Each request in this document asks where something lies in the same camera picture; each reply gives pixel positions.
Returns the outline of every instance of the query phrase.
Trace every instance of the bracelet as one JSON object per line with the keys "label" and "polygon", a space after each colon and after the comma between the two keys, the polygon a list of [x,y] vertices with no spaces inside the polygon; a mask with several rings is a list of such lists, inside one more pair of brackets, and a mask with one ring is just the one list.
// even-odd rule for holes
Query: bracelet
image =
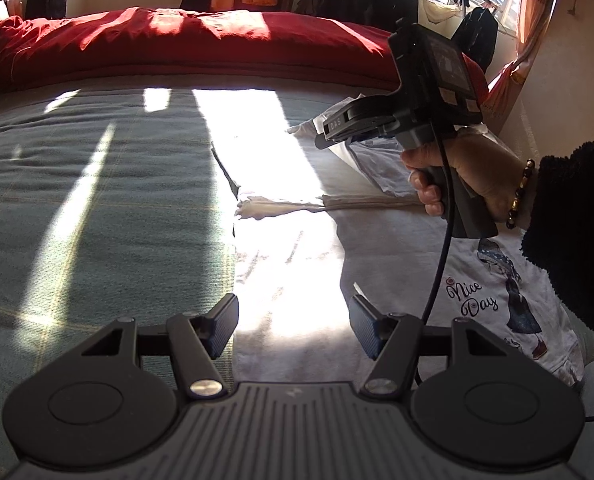
{"label": "bracelet", "polygon": [[526,193],[526,186],[528,186],[528,181],[532,176],[532,171],[535,168],[535,161],[529,158],[526,161],[526,167],[523,168],[523,176],[522,181],[519,183],[519,187],[514,192],[514,199],[512,200],[512,205],[510,206],[510,211],[508,212],[508,219],[506,220],[506,227],[509,229],[514,229],[517,224],[517,216],[519,215],[519,205],[522,201],[523,196]]}

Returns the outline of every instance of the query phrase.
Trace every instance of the red duvet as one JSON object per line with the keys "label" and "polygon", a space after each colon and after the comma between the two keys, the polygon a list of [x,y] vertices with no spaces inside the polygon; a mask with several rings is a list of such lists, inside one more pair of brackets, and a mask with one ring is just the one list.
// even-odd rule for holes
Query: red duvet
{"label": "red duvet", "polygon": [[[0,22],[0,91],[88,77],[215,73],[392,90],[385,31],[289,12],[133,7],[70,20]],[[488,88],[470,59],[480,102]]]}

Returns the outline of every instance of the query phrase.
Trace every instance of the black sleeve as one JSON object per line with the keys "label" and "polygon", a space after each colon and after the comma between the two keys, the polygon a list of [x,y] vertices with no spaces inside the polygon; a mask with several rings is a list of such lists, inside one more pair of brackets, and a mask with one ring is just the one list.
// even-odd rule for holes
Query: black sleeve
{"label": "black sleeve", "polygon": [[594,330],[594,142],[539,164],[526,259],[548,271],[559,299]]}

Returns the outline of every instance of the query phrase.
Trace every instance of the finger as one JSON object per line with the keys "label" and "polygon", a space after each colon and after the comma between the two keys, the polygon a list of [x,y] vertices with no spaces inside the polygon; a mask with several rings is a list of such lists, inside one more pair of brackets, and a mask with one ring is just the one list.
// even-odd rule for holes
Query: finger
{"label": "finger", "polygon": [[430,216],[441,216],[443,215],[443,204],[441,202],[436,202],[434,204],[426,205],[426,212]]}
{"label": "finger", "polygon": [[417,191],[419,200],[422,204],[434,204],[442,199],[442,193],[437,186],[428,186],[420,191]]}
{"label": "finger", "polygon": [[401,152],[401,160],[411,168],[428,168],[442,166],[442,156],[435,142],[428,142],[414,150]]}
{"label": "finger", "polygon": [[428,177],[421,171],[414,170],[410,174],[410,177],[408,177],[408,180],[410,181],[411,186],[418,191],[428,186]]}

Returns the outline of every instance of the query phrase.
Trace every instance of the screen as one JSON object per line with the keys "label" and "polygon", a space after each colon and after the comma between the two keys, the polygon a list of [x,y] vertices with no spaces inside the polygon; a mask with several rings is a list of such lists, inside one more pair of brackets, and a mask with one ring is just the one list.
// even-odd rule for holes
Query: screen
{"label": "screen", "polygon": [[439,69],[441,80],[470,93],[469,76],[464,67],[463,58],[461,58],[461,52],[435,38],[428,38],[428,43]]}

